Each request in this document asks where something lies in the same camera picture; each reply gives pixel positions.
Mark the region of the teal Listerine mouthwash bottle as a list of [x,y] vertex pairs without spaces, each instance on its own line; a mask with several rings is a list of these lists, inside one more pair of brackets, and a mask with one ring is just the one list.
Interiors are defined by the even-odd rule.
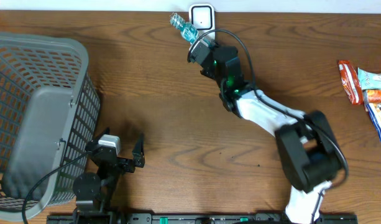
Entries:
[[[176,12],[173,12],[170,16],[170,23],[171,25],[180,31],[181,36],[191,44],[191,46],[194,46],[197,38],[199,38],[202,34],[204,34],[203,31],[199,31],[191,22],[187,22],[177,14]],[[210,36],[206,35],[204,36],[198,44],[205,44],[209,48],[213,48],[215,45],[218,45],[218,43],[212,39]]]

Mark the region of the red snack bar wrapper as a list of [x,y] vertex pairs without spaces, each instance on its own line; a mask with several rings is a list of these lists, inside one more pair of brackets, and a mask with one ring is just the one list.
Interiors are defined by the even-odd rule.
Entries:
[[339,60],[337,64],[342,86],[349,101],[352,105],[362,105],[364,101],[356,70],[348,60]]

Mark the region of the light blue wipes pack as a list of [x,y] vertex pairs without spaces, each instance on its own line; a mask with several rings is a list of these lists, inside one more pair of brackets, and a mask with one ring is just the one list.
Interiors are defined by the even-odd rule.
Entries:
[[358,79],[362,90],[381,90],[381,73],[371,73],[358,68]]

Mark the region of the orange small box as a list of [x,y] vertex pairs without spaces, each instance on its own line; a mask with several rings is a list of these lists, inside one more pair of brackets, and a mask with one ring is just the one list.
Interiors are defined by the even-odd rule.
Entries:
[[381,90],[363,90],[364,106],[369,103],[381,103]]

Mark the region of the yellow snack bag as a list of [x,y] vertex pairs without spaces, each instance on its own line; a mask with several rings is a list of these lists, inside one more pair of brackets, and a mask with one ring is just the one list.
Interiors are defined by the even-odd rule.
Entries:
[[381,141],[381,103],[369,103],[366,108]]

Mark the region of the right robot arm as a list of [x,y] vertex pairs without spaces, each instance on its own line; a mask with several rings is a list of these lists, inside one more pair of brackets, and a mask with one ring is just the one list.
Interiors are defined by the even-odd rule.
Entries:
[[274,136],[283,172],[291,183],[285,220],[316,222],[337,173],[348,170],[325,115],[293,110],[266,96],[244,78],[236,47],[197,41],[189,49],[188,61],[201,65],[201,74],[217,83],[225,109]]

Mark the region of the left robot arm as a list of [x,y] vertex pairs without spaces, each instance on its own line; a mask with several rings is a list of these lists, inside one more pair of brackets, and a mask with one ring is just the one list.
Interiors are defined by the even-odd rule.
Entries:
[[133,150],[132,159],[119,157],[120,139],[102,134],[86,145],[89,159],[98,166],[96,172],[85,172],[73,184],[76,209],[73,223],[125,223],[125,215],[112,208],[111,199],[118,180],[126,173],[145,165],[144,135],[141,134]]

